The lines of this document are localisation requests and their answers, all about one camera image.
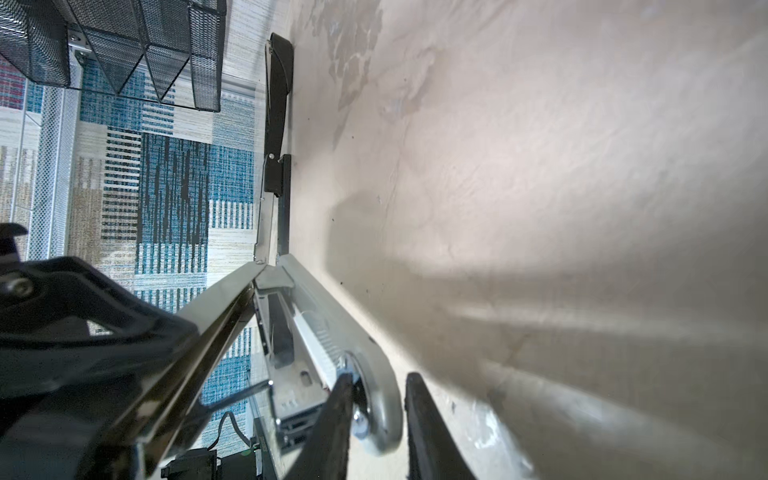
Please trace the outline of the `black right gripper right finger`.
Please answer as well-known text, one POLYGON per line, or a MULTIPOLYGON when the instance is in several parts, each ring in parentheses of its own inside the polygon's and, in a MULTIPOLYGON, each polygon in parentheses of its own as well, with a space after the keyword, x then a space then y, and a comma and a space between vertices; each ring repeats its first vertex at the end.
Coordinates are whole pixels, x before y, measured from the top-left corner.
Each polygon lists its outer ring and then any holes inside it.
POLYGON ((408 479, 475 479, 462 457, 423 379, 406 378, 408 479))

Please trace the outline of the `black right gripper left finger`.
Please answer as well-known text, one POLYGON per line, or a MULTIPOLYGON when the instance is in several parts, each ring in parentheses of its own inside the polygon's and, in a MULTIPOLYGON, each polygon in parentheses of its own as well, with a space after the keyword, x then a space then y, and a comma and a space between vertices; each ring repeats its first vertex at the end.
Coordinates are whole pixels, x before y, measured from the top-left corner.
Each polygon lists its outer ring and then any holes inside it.
POLYGON ((342 374, 285 480, 347 478, 353 400, 353 376, 342 374))

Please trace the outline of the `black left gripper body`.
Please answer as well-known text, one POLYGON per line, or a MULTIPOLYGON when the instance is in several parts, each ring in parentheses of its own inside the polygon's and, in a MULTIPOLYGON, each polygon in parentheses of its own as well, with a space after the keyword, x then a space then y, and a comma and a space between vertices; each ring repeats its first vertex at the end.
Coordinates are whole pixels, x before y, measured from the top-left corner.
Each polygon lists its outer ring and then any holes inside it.
POLYGON ((26 233, 1 226, 1 476, 85 478, 143 377, 199 331, 80 258, 22 260, 26 233))

